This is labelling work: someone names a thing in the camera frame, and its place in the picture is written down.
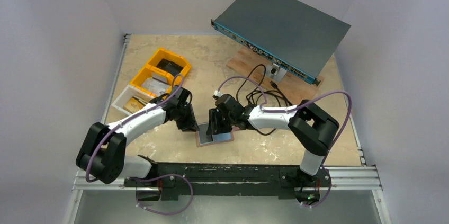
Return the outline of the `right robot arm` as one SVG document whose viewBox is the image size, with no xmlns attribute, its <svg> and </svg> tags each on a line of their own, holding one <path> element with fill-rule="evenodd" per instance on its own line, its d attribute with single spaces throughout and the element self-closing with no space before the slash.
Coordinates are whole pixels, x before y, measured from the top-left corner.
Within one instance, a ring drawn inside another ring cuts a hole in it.
<svg viewBox="0 0 449 224">
<path fill-rule="evenodd" d="M 215 107 L 209 110 L 207 135 L 240 130 L 289 130 L 305 148 L 297 171 L 303 185 L 318 178 L 318 170 L 327 156 L 339 129 L 339 123 L 318 105 L 303 100 L 288 107 L 242 106 L 233 96 L 215 92 Z"/>
</svg>

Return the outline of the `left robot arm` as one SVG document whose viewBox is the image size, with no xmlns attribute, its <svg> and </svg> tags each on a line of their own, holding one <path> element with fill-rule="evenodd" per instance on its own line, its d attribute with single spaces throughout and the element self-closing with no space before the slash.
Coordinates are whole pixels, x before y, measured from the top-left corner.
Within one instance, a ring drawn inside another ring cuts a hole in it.
<svg viewBox="0 0 449 224">
<path fill-rule="evenodd" d="M 171 93 L 150 100 L 124 119 L 92 124 L 75 161 L 85 171 L 86 182 L 110 184 L 118 178 L 136 178 L 144 186 L 154 185 L 158 172 L 152 168 L 152 161 L 128 157 L 126 148 L 147 131 L 167 122 L 175 122 L 182 132 L 198 131 L 191 99 L 189 90 L 175 86 Z"/>
</svg>

